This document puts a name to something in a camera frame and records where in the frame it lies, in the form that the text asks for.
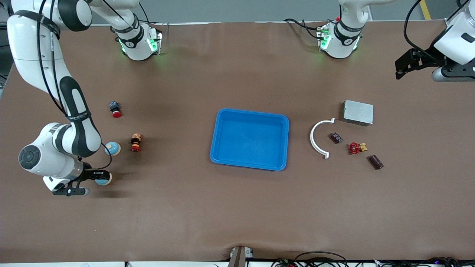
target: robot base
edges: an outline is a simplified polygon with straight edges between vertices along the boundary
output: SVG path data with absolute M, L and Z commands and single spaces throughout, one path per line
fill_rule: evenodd
M 162 32 L 144 23 L 141 23 L 140 26 L 143 27 L 145 34 L 136 47 L 129 48 L 127 42 L 123 44 L 120 39 L 118 40 L 123 54 L 135 61 L 146 60 L 152 55 L 160 55 L 162 51 Z
M 318 48 L 329 56 L 342 59 L 346 58 L 356 49 L 360 37 L 358 37 L 351 45 L 343 45 L 342 42 L 335 36 L 334 27 L 336 25 L 332 22 L 319 28 L 317 36 L 322 37 L 323 40 L 318 40 Z

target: wire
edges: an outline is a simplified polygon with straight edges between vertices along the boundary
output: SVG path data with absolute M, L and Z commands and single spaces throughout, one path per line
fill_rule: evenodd
M 140 22 L 147 22 L 148 24 L 155 24 L 155 23 L 163 23 L 163 22 L 157 22 L 157 21 L 146 21 L 146 20 L 143 20 L 143 19 L 139 19 Z
M 129 25 L 130 27 L 132 27 L 129 23 L 127 23 L 127 21 L 113 8 L 111 7 L 111 5 L 109 5 L 109 3 L 107 3 L 105 0 L 102 0 L 102 2 L 104 2 L 112 11 L 114 11 L 114 13 L 119 16 L 127 25 Z
M 291 22 L 294 22 L 295 24 L 297 24 L 298 26 L 300 26 L 300 27 L 302 27 L 302 28 L 306 28 L 304 24 L 298 22 L 298 21 L 295 20 L 295 19 L 285 19 L 284 21 L 286 21 L 286 22 L 291 21 Z M 317 28 L 313 28 L 313 27 L 307 27 L 307 28 L 308 28 L 308 29 L 311 29 L 311 30 L 317 30 Z
M 147 22 L 150 24 L 150 20 L 148 19 L 147 12 L 145 12 L 145 9 L 143 9 L 142 3 L 139 2 L 140 8 L 143 11 L 143 14 L 145 15 L 145 19 L 147 19 Z
M 279 259 L 276 259 L 276 260 L 271 264 L 270 267 L 274 267 L 274 264 L 276 264 L 278 261 L 279 261 Z
M 323 37 L 318 37 L 316 35 L 313 35 L 309 28 L 307 27 L 307 24 L 305 24 L 305 20 L 302 20 L 302 24 L 305 26 L 305 29 L 307 30 L 308 34 L 310 34 L 310 36 L 312 36 L 313 38 L 317 39 L 317 40 L 323 40 Z
M 94 169 L 85 169 L 85 171 L 98 171 L 98 170 L 103 170 L 107 167 L 109 167 L 111 164 L 112 164 L 112 155 L 111 155 L 111 152 L 109 151 L 109 149 L 104 145 L 104 143 L 101 142 L 101 145 L 107 150 L 107 154 L 109 154 L 109 163 L 104 166 L 104 167 L 101 167 L 101 168 L 94 168 Z
M 343 257 L 342 255 L 340 254 L 336 254 L 336 253 L 333 253 L 333 252 L 326 252 L 326 251 L 310 251 L 310 252 L 304 252 L 304 253 L 301 253 L 299 255 L 297 255 L 294 259 L 294 261 L 297 261 L 298 258 L 300 258 L 301 256 L 304 256 L 304 255 L 308 255 L 308 254 L 329 254 L 329 255 L 334 255 L 334 256 L 337 256 L 337 257 L 340 257 L 344 260 L 344 263 L 345 263 L 345 266 L 347 267 L 348 266 L 348 261 L 346 260 L 345 257 Z
M 39 8 L 39 12 L 38 14 L 42 15 L 43 14 L 43 8 L 45 6 L 45 3 L 46 3 L 47 0 L 43 0 L 42 3 L 41 3 L 41 6 Z M 38 21 L 37 22 L 37 27 L 36 27 L 36 41 L 37 41 L 37 49 L 38 49 L 38 60 L 39 60 L 39 66 L 41 68 L 41 75 L 43 76 L 43 81 L 45 83 L 45 86 L 46 86 L 46 90 L 48 91 L 49 93 L 49 96 L 51 97 L 51 100 L 53 100 L 53 102 L 55 103 L 56 107 L 61 111 L 61 113 L 64 114 L 64 111 L 63 109 L 59 106 L 59 104 L 56 102 L 54 96 L 53 96 L 53 93 L 51 93 L 51 90 L 49 89 L 49 85 L 48 85 L 48 80 L 46 80 L 46 75 L 45 75 L 45 70 L 44 70 L 44 67 L 43 67 L 43 59 L 41 57 L 41 44 L 40 44 L 40 40 L 39 40 L 39 28 L 40 28 L 41 24 L 40 22 Z
M 457 0 L 458 9 L 455 10 L 455 12 L 454 12 L 452 15 L 450 15 L 450 17 L 448 17 L 448 19 L 446 19 L 446 20 L 447 20 L 447 21 L 450 21 L 450 19 L 451 19 L 455 14 L 457 14 L 457 13 L 464 7 L 464 5 L 468 3 L 468 1 L 470 1 L 470 0 L 465 0 L 465 2 L 462 4 L 462 6 L 459 6 L 458 3 L 461 2 L 461 1 L 460 1 L 460 0 Z
M 409 40 L 409 37 L 408 37 L 408 33 L 407 33 L 407 30 L 408 30 L 408 22 L 409 22 L 409 18 L 412 14 L 412 11 L 414 11 L 414 9 L 417 7 L 417 5 L 421 2 L 422 0 L 417 0 L 416 3 L 414 3 L 414 5 L 411 7 L 411 9 L 409 10 L 409 13 L 408 15 L 406 16 L 406 20 L 404 21 L 404 39 L 406 39 L 406 42 L 408 44 L 410 44 L 413 48 L 417 49 L 418 51 L 420 51 L 421 53 L 425 54 L 426 56 L 430 57 L 432 60 L 434 60 L 435 62 L 438 62 L 438 60 L 431 56 L 428 52 L 426 52 L 424 49 L 418 47 L 416 44 L 414 44 L 411 40 Z
M 51 8 L 49 10 L 49 19 L 51 19 L 51 20 L 53 19 L 53 6 L 54 5 L 55 5 L 55 0 L 52 0 Z M 58 78 L 57 78 L 57 75 L 56 75 L 55 47 L 54 47 L 54 39 L 53 39 L 53 33 L 52 32 L 50 32 L 50 37 L 51 37 L 51 65 L 53 67 L 53 78 L 55 80 L 56 93 L 58 95 L 59 104 L 61 105 L 61 109 L 63 110 L 63 114 L 66 116 L 67 113 L 66 113 L 66 110 L 64 109 L 61 94 L 59 93 Z

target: red valve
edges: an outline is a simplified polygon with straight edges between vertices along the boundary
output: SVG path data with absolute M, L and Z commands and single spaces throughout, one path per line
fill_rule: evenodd
M 350 146 L 348 147 L 348 150 L 350 151 L 351 154 L 358 154 L 358 152 L 360 152 L 360 146 L 358 145 L 358 143 L 351 143 Z

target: black cable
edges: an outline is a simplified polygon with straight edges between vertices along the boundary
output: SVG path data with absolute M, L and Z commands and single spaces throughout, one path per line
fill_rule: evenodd
M 93 169 L 85 169 L 85 171 L 99 171 L 99 170 L 103 170 L 107 167 L 109 167 L 111 164 L 112 164 L 112 155 L 111 155 L 111 152 L 109 151 L 109 149 L 104 145 L 104 143 L 101 142 L 101 145 L 107 150 L 107 154 L 109 154 L 109 163 L 102 167 L 102 168 L 93 168 Z
M 162 22 L 157 22 L 157 21 L 146 21 L 146 20 L 143 20 L 143 19 L 139 19 L 139 21 L 141 21 L 141 22 L 147 22 L 148 24 L 162 23 Z
M 41 3 L 41 6 L 39 8 L 39 12 L 38 14 L 42 15 L 43 14 L 43 8 L 45 6 L 45 3 L 46 3 L 47 0 L 43 0 L 42 3 Z M 45 75 L 45 70 L 43 68 L 43 59 L 41 58 L 41 45 L 40 45 L 40 34 L 39 34 L 39 28 L 40 28 L 41 24 L 40 22 L 38 21 L 37 22 L 37 27 L 36 27 L 36 41 L 37 41 L 37 49 L 38 49 L 38 60 L 39 60 L 39 66 L 41 68 L 41 75 L 43 76 L 43 81 L 45 83 L 45 87 L 46 87 L 46 90 L 48 91 L 49 93 L 49 96 L 51 97 L 51 100 L 53 100 L 53 102 L 55 103 L 56 107 L 61 111 L 61 113 L 65 114 L 63 109 L 59 106 L 59 104 L 56 102 L 53 94 L 51 93 L 51 90 L 49 89 L 49 85 L 48 85 L 48 80 L 46 80 L 46 75 Z
M 55 5 L 55 0 L 52 0 L 51 6 L 53 7 L 54 5 Z M 53 20 L 53 8 L 50 8 L 49 19 Z M 52 65 L 52 68 L 53 68 L 53 78 L 55 80 L 56 93 L 58 95 L 59 104 L 61 105 L 61 109 L 63 110 L 63 114 L 66 116 L 67 113 L 66 113 L 66 110 L 64 109 L 61 94 L 59 93 L 58 79 L 57 79 L 57 75 L 56 75 L 56 59 L 55 59 L 55 48 L 54 48 L 53 38 L 51 38 L 51 47 L 52 47 L 52 49 L 51 49 L 51 65 Z
M 143 14 L 145 15 L 145 19 L 147 20 L 147 23 L 150 24 L 150 20 L 148 19 L 147 12 L 145 12 L 145 9 L 143 9 L 142 3 L 139 2 L 140 8 L 143 11 Z
M 298 21 L 295 20 L 295 19 L 285 19 L 284 21 L 286 21 L 286 22 L 291 21 L 291 22 L 294 22 L 295 24 L 297 24 L 298 26 L 300 26 L 300 27 L 302 27 L 302 28 L 306 28 L 304 24 L 298 22 Z M 317 30 L 317 28 L 312 28 L 312 27 L 307 27 L 307 28 L 309 28 L 309 29 L 311 29 L 311 30 Z
M 336 254 L 336 253 L 333 253 L 333 252 L 326 252 L 326 251 L 310 251 L 310 252 L 304 252 L 304 253 L 301 253 L 299 255 L 297 255 L 294 259 L 294 261 L 297 261 L 298 258 L 300 258 L 301 256 L 303 255 L 308 255 L 308 254 L 329 254 L 329 255 L 334 255 L 334 256 L 337 256 L 337 257 L 340 257 L 342 258 L 346 263 L 348 263 L 348 261 L 345 259 L 345 257 L 343 257 L 342 255 L 340 254 Z
M 335 260 L 335 259 L 331 259 L 331 258 L 328 258 L 328 257 L 315 257 L 315 258 L 311 258 L 309 259 L 308 261 L 311 261 L 311 262 L 322 262 L 321 264 L 319 264 L 318 266 L 322 265 L 322 264 L 330 264 L 332 267 L 336 267 L 334 265 L 334 263 L 336 263 L 338 265 L 338 267 L 341 267 L 340 266 L 340 263 L 343 264 L 345 267 L 349 267 L 348 266 L 348 263 L 345 261 L 341 261 L 341 260 Z
M 462 4 L 462 6 L 459 6 L 458 3 L 457 3 L 458 9 L 455 10 L 455 12 L 454 12 L 452 15 L 450 15 L 450 17 L 448 17 L 447 21 L 450 21 L 450 19 L 451 19 L 455 14 L 457 14 L 457 12 L 459 12 L 459 11 L 464 7 L 464 5 L 468 3 L 468 1 L 470 1 L 470 0 L 465 0 L 465 2 Z
M 309 28 L 307 27 L 307 24 L 305 24 L 305 20 L 302 20 L 302 24 L 304 25 L 305 29 L 307 29 L 307 32 L 308 32 L 308 34 L 310 34 L 310 36 L 312 36 L 313 38 L 315 38 L 315 39 L 317 39 L 317 40 L 323 40 L 323 37 L 318 37 L 318 36 L 316 36 L 316 35 L 313 35 L 313 34 L 310 32 Z
M 276 264 L 278 261 L 279 261 L 279 259 L 276 259 L 276 260 L 271 264 L 270 267 L 274 267 L 274 264 Z
M 107 3 L 105 0 L 102 0 L 102 2 L 104 2 L 104 4 L 106 4 L 112 11 L 114 11 L 114 13 L 119 16 L 127 25 L 129 25 L 129 23 L 127 23 L 127 21 L 113 8 L 111 7 L 111 5 L 109 5 L 109 3 Z
M 408 37 L 408 33 L 407 33 L 407 30 L 408 30 L 408 22 L 409 22 L 409 18 L 412 14 L 412 12 L 414 11 L 414 9 L 416 8 L 416 6 L 421 2 L 422 0 L 417 0 L 416 3 L 414 3 L 414 5 L 411 7 L 411 9 L 409 10 L 409 13 L 408 15 L 406 16 L 406 20 L 404 21 L 404 39 L 406 39 L 406 42 L 408 44 L 410 44 L 413 48 L 417 49 L 418 51 L 420 51 L 421 53 L 425 54 L 426 56 L 430 57 L 432 60 L 434 60 L 435 62 L 438 62 L 437 59 L 435 59 L 435 57 L 431 56 L 428 52 L 426 52 L 424 49 L 418 47 L 416 44 L 414 44 L 411 40 L 409 40 L 409 37 Z

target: robotic arm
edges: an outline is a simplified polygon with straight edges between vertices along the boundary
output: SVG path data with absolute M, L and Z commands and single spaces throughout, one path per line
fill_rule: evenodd
M 320 28 L 318 34 L 322 40 L 320 50 L 334 58 L 348 57 L 356 49 L 361 30 L 369 18 L 370 5 L 382 5 L 395 0 L 338 0 L 341 17 L 337 22 L 329 21 Z
M 116 0 L 113 6 L 104 0 L 12 1 L 16 13 L 8 19 L 7 28 L 15 65 L 26 82 L 59 101 L 70 122 L 46 125 L 19 154 L 20 165 L 42 175 L 53 194 L 86 195 L 89 189 L 80 188 L 80 182 L 112 178 L 109 172 L 91 169 L 81 161 L 99 150 L 101 136 L 79 84 L 64 63 L 58 42 L 60 32 L 88 29 L 93 9 L 111 23 L 128 57 L 146 59 L 159 52 L 161 36 L 156 29 L 139 23 L 130 10 L 123 10 L 136 5 L 137 0 Z
M 396 79 L 413 70 L 438 67 L 436 82 L 475 81 L 475 0 L 470 0 L 447 21 L 447 28 L 426 50 L 411 48 L 396 62 Z

